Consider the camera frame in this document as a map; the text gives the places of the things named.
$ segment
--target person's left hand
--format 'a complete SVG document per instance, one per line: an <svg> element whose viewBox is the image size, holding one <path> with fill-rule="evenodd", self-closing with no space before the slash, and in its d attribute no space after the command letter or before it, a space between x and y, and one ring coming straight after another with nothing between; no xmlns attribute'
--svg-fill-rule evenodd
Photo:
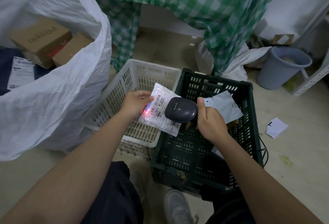
<svg viewBox="0 0 329 224"><path fill-rule="evenodd" d="M154 97L151 97L151 93L148 91L128 92L119 113L127 117L129 121L133 121L142 112L144 106L153 100Z"/></svg>

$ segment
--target person's right arm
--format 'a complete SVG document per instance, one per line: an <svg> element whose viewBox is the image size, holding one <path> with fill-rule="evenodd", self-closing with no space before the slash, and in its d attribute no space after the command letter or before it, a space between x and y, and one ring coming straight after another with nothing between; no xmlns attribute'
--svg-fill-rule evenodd
<svg viewBox="0 0 329 224"><path fill-rule="evenodd" d="M198 129L223 155L257 224L322 223L228 134L222 115L198 98Z"/></svg>

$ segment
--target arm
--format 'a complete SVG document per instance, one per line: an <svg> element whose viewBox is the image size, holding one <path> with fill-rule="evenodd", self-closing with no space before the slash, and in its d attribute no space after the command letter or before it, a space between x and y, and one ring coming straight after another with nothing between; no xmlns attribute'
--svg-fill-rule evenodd
<svg viewBox="0 0 329 224"><path fill-rule="evenodd" d="M42 177L0 223L80 223L102 186L127 126L154 99L150 95L128 93L121 110Z"/></svg>
<svg viewBox="0 0 329 224"><path fill-rule="evenodd" d="M228 134L221 114L200 97L198 128L223 155L257 224L322 223L241 148Z"/></svg>

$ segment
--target cardboard box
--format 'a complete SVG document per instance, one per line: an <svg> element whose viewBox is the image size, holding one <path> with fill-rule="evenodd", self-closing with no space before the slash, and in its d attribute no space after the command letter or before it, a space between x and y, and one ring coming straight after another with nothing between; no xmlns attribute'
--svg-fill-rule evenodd
<svg viewBox="0 0 329 224"><path fill-rule="evenodd" d="M291 45L293 43L294 36L294 34L274 35L272 44Z"/></svg>
<svg viewBox="0 0 329 224"><path fill-rule="evenodd" d="M10 39L27 59L49 69L54 66L55 54L72 39L72 33L54 20L41 17L23 30L14 30Z"/></svg>
<svg viewBox="0 0 329 224"><path fill-rule="evenodd" d="M54 62L57 67L66 64L82 48L86 47L94 40L88 35L78 32L64 48L54 56Z"/></svg>

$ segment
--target person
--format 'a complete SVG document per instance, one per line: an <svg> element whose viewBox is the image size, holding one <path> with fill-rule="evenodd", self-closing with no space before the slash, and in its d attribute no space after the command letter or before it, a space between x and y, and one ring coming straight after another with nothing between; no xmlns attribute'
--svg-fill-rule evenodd
<svg viewBox="0 0 329 224"><path fill-rule="evenodd" d="M137 180L130 181L127 165L112 158L127 126L153 101L150 95L129 92L120 111L43 176L0 223L143 223ZM197 106L199 131L218 148L240 187L215 195L207 223L322 223L234 141L216 109L200 97ZM169 223L193 223L176 190L166 195L164 209Z"/></svg>

